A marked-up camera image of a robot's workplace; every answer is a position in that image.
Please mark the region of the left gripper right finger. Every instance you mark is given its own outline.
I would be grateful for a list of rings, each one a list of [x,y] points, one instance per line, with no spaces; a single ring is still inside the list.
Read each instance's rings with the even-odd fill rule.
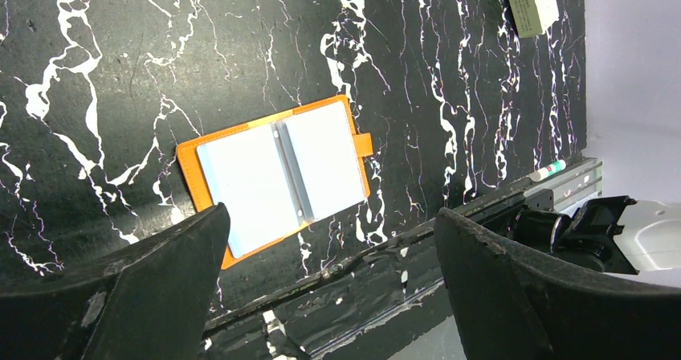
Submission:
[[[443,208],[438,262],[469,359],[677,359],[680,291],[595,272]]]

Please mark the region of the orange card holder wallet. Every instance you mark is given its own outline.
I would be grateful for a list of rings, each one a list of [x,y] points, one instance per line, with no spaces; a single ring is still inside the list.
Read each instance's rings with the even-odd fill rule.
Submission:
[[[349,99],[337,95],[181,143],[176,149],[198,211],[230,216],[228,269],[369,197],[373,153]]]

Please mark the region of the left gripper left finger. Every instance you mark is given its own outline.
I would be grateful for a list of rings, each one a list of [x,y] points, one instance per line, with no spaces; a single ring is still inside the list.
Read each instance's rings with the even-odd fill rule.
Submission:
[[[229,232],[218,204],[87,264],[2,286],[2,358],[196,358]]]

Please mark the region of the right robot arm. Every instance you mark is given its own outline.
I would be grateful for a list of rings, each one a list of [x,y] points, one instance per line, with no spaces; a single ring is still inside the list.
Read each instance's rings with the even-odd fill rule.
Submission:
[[[497,231],[596,272],[637,276],[680,267],[680,208],[655,200],[594,198],[572,215],[523,205]]]

